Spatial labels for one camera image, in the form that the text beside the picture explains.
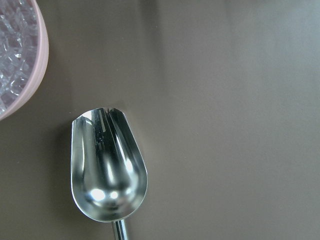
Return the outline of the metal ice scoop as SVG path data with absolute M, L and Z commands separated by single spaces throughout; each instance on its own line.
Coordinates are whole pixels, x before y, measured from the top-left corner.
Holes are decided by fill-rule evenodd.
M 147 168 L 125 114 L 101 107 L 72 122 L 71 193 L 88 218 L 111 223 L 116 240 L 129 239 L 125 220 L 148 189 Z

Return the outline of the pink ribbed bowl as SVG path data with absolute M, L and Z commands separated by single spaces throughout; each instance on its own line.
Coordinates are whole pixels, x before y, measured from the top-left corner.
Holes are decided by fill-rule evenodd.
M 12 115 L 36 92 L 49 60 L 49 38 L 35 0 L 0 2 L 0 118 Z

